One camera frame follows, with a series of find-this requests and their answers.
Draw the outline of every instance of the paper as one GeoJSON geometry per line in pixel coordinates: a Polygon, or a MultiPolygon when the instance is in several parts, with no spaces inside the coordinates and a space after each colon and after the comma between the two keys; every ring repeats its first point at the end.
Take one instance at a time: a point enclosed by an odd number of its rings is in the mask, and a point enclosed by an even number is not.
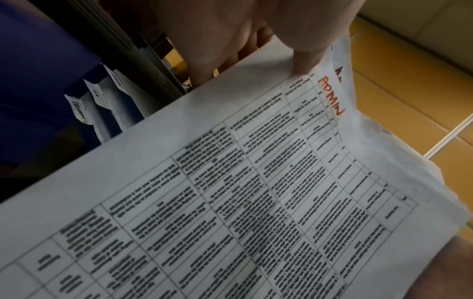
{"type": "Polygon", "coordinates": [[[386,150],[330,54],[291,58],[273,40],[0,205],[2,293],[402,298],[470,215],[386,150]]]}

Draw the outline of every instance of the white paper sheet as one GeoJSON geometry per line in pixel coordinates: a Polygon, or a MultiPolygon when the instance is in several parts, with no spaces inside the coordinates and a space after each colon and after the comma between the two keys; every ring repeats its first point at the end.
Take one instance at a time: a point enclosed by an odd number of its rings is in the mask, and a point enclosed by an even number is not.
{"type": "Polygon", "coordinates": [[[310,76],[291,55],[272,41],[0,205],[0,291],[402,298],[469,213],[356,111],[330,54],[310,76]]]}

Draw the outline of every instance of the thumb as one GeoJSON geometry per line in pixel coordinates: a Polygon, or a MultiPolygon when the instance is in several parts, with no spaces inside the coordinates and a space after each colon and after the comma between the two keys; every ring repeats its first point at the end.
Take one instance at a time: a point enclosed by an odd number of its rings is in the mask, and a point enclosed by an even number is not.
{"type": "Polygon", "coordinates": [[[294,71],[302,75],[309,74],[312,69],[322,61],[327,49],[328,48],[324,48],[322,50],[308,52],[294,50],[292,58],[294,71]]]}

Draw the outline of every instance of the hand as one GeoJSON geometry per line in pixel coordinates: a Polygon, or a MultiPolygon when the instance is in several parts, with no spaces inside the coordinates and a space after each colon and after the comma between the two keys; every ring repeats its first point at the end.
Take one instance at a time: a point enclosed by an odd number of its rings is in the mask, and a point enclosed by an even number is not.
{"type": "Polygon", "coordinates": [[[159,22],[186,61],[192,84],[256,51],[275,34],[294,49],[294,70],[307,74],[353,21],[364,0],[101,0],[115,19],[123,10],[142,29],[159,22]]]}
{"type": "Polygon", "coordinates": [[[473,243],[454,237],[412,285],[405,299],[473,298],[473,243]]]}

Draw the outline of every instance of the finger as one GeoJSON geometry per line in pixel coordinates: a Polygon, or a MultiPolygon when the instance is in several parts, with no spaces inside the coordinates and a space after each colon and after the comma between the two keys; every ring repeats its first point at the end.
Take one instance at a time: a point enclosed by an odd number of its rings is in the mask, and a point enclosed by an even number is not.
{"type": "Polygon", "coordinates": [[[213,78],[213,70],[189,66],[189,77],[193,87],[199,87],[213,78]]]}
{"type": "Polygon", "coordinates": [[[257,42],[256,45],[258,48],[261,48],[264,46],[269,40],[271,40],[271,37],[274,35],[274,32],[271,30],[269,26],[265,26],[261,29],[258,30],[257,32],[257,42]]]}
{"type": "Polygon", "coordinates": [[[309,74],[322,61],[326,51],[327,48],[308,52],[294,50],[292,59],[294,71],[303,75],[309,74]]]}
{"type": "Polygon", "coordinates": [[[257,41],[257,34],[252,33],[248,37],[248,41],[243,46],[243,48],[238,52],[238,60],[242,60],[243,58],[247,57],[251,53],[255,52],[258,48],[256,47],[257,41]]]}
{"type": "Polygon", "coordinates": [[[230,58],[228,58],[221,66],[218,67],[218,72],[223,73],[230,67],[232,67],[234,64],[238,62],[238,54],[232,54],[230,58]]]}

